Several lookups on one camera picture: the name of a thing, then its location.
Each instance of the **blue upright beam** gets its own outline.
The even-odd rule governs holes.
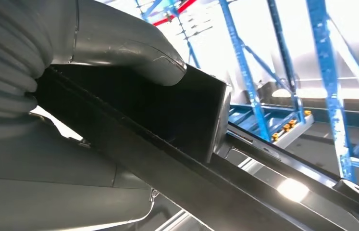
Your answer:
[[[264,118],[264,113],[261,108],[260,100],[254,86],[253,78],[247,65],[247,60],[243,52],[242,44],[240,44],[239,41],[239,35],[237,34],[236,26],[230,13],[229,5],[226,0],[219,0],[219,3],[222,8],[227,29],[230,34],[230,39],[232,41],[233,48],[236,53],[236,58],[240,66],[240,72],[247,87],[250,103],[259,124],[260,136],[263,139],[270,141],[271,135],[267,126],[267,121]]]
[[[287,44],[285,43],[283,27],[281,26],[280,16],[278,14],[277,5],[275,0],[267,0],[274,27],[275,35],[277,37],[278,48],[280,49],[281,58],[283,59],[285,74],[287,76],[288,84],[291,89],[291,103],[298,113],[298,120],[305,123],[304,107],[302,106],[301,99],[297,96],[297,80],[295,78],[295,71],[291,56],[288,52]]]
[[[307,5],[321,77],[327,92],[326,104],[334,136],[339,173],[341,177],[355,182],[355,170],[350,160],[352,147],[346,128],[344,104],[339,95],[340,84],[329,37],[325,0],[307,0]]]
[[[179,25],[181,26],[181,29],[182,29],[182,33],[185,35],[186,44],[187,44],[188,49],[189,49],[189,56],[192,57],[195,66],[200,69],[200,65],[199,65],[198,59],[196,58],[195,51],[193,50],[192,44],[189,41],[188,35],[186,34],[186,31],[184,29],[184,25],[182,24],[181,19],[179,18],[179,12],[175,7],[174,0],[170,0],[170,4],[171,4],[170,10],[171,10],[172,14],[175,15],[175,17],[178,19]]]

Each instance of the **shelving unit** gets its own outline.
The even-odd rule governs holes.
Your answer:
[[[307,5],[322,80],[327,91],[326,102],[340,176],[352,182],[356,182],[355,167],[359,167],[359,144],[354,148],[349,139],[343,99],[339,94],[340,84],[336,71],[333,48],[340,52],[348,67],[357,75],[358,81],[359,63],[345,40],[341,38],[338,28],[336,28],[332,19],[329,17],[325,1],[307,0]]]
[[[198,32],[192,35],[187,34],[183,26],[185,22],[180,20],[181,14],[186,12],[186,9],[195,3],[195,1],[156,0],[152,2],[148,9],[141,11],[141,15],[144,20],[156,26],[178,18],[179,25],[182,28],[181,33],[184,34],[189,48],[189,55],[192,57],[193,64],[200,68],[197,56],[189,41],[189,38],[197,35]],[[231,105],[229,122],[259,135],[267,141],[286,147],[285,141],[280,141],[288,140],[289,142],[287,143],[292,142],[311,126],[314,118],[311,111],[304,110],[302,101],[297,96],[297,76],[285,43],[275,0],[267,0],[267,3],[286,73],[286,81],[277,76],[252,48],[239,37],[229,8],[231,2],[233,1],[218,0],[214,4],[219,4],[222,9],[240,73],[247,88],[250,104]],[[136,3],[141,9],[142,6],[138,3],[138,0],[136,0]],[[359,62],[351,47],[339,32],[339,28],[334,24],[333,18],[330,18],[325,0],[307,0],[306,3],[322,81],[327,92],[326,108],[334,137],[335,154],[338,160],[340,176],[356,182],[355,167],[359,167],[359,144],[356,147],[352,147],[349,140],[344,103],[340,96],[340,84],[334,51],[339,52],[349,69],[356,75],[358,81]],[[157,6],[159,6],[159,9],[163,8],[164,10],[162,12],[155,12]],[[290,107],[268,105],[260,102],[246,54],[252,55],[254,60],[275,80],[277,85],[289,92],[291,95]]]

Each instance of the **red beam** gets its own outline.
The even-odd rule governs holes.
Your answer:
[[[194,2],[196,2],[196,0],[187,0],[185,1],[179,8],[178,8],[178,13],[182,13],[184,12],[190,5],[192,5]],[[154,26],[158,26],[167,22],[170,22],[171,20],[173,20],[175,18],[174,15],[170,15],[169,18],[165,18],[162,20],[159,20],[155,23],[153,23]]]

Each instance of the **blue steel rack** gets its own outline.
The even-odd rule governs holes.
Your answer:
[[[307,0],[307,5],[322,80],[327,91],[326,103],[329,109],[339,172],[341,177],[355,182],[355,167],[359,167],[359,144],[353,148],[349,140],[343,99],[339,95],[340,85],[336,72],[333,45],[357,76],[358,81],[359,62],[329,17],[325,0]]]
[[[156,0],[145,13],[141,12],[143,19],[147,20],[147,15],[149,15],[161,2],[161,0]],[[302,102],[297,96],[296,75],[283,36],[283,29],[275,0],[267,0],[267,3],[285,68],[287,84],[284,83],[274,72],[272,72],[266,63],[240,39],[229,9],[228,4],[230,2],[232,1],[219,0],[237,61],[239,63],[240,71],[248,90],[250,104],[231,105],[229,121],[261,136],[265,140],[274,141],[273,135],[283,130],[285,125],[291,124],[291,121],[297,121],[298,123],[306,122],[306,113],[304,113]],[[171,12],[179,19],[179,13],[174,7],[174,2],[171,0],[170,3],[171,5],[165,8],[165,10]],[[339,95],[340,84],[335,65],[334,49],[338,50],[342,58],[346,61],[348,67],[357,76],[358,80],[359,62],[354,56],[354,52],[351,50],[350,46],[342,37],[338,28],[330,18],[326,9],[325,0],[307,0],[307,6],[313,31],[314,46],[316,48],[319,67],[321,69],[322,81],[327,91],[326,104],[334,136],[335,152],[338,160],[340,176],[347,180],[356,181],[355,167],[359,167],[359,145],[354,148],[351,146],[351,142],[349,140],[343,99]],[[182,22],[179,21],[179,23],[182,27],[182,33],[185,35],[190,51],[189,53],[198,66],[193,48],[188,40],[189,37],[186,35]],[[277,84],[291,94],[291,108],[262,105],[260,103],[244,51],[250,53],[256,62],[260,64],[260,66],[277,82]]]
[[[244,44],[237,33],[237,29],[229,9],[229,2],[227,2],[227,0],[219,0],[251,103],[250,105],[231,105],[229,121],[245,130],[260,135],[267,141],[276,141],[280,131],[289,130],[290,126],[294,126],[296,122],[305,124],[306,119],[301,99],[297,96],[296,75],[285,44],[277,7],[274,0],[268,0],[267,2],[281,57],[283,59],[288,85],[286,85],[249,46]],[[277,82],[277,84],[291,94],[292,108],[261,105],[243,49],[253,56],[256,62],[259,63],[259,65]]]

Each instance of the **black metal frame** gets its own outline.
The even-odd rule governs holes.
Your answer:
[[[187,75],[181,81],[183,86],[171,88],[168,99],[160,102],[145,101],[141,108],[147,110],[137,110],[133,105],[140,98],[149,99],[150,95],[163,98],[165,95],[159,93],[167,92],[160,91],[162,88],[152,87],[141,79],[129,71],[112,68],[49,68],[38,81],[35,96],[40,106],[89,140],[99,153],[124,165],[214,230],[293,231],[300,230],[299,227],[303,226],[312,230],[342,230],[302,204],[287,200],[276,189],[222,157],[211,155],[214,141],[204,139],[206,137],[200,137],[199,142],[193,140],[204,134],[210,139],[215,138],[216,130],[212,127],[218,125],[226,88],[216,82],[215,78],[189,66]],[[118,91],[118,88],[135,93],[138,90],[136,87],[130,89],[130,86],[136,86],[135,82],[140,82],[138,89],[142,90],[141,94],[130,95],[135,100],[117,98],[130,102],[131,106],[118,104],[117,100],[107,97],[108,94],[115,93],[111,91]],[[193,97],[203,94],[208,94],[208,97],[202,97],[200,100],[206,102],[200,105],[200,100]],[[176,106],[167,104],[168,101],[175,102]],[[136,112],[140,113],[136,118],[150,118],[141,113],[153,112],[158,107],[164,107],[164,110],[159,110],[163,112],[162,115],[152,114],[154,118],[151,121],[154,124],[148,124],[144,120],[139,123],[138,120],[131,119]],[[195,115],[193,109],[204,113],[203,116],[189,116]],[[166,110],[170,110],[168,114],[173,117],[162,123],[180,123],[185,126],[178,133],[181,142],[175,142],[175,136],[170,142],[165,141],[165,138],[172,138],[173,135],[168,134],[163,126],[158,126],[158,117],[166,116]],[[175,117],[181,110],[185,112]],[[313,192],[341,206],[359,220],[359,198],[350,198],[325,183],[325,180],[336,183],[336,179],[231,124],[229,131],[225,139],[228,149],[236,148],[274,171],[300,180]],[[186,136],[192,145],[186,143]],[[297,165],[316,172],[322,176],[323,181],[317,181],[297,170]]]

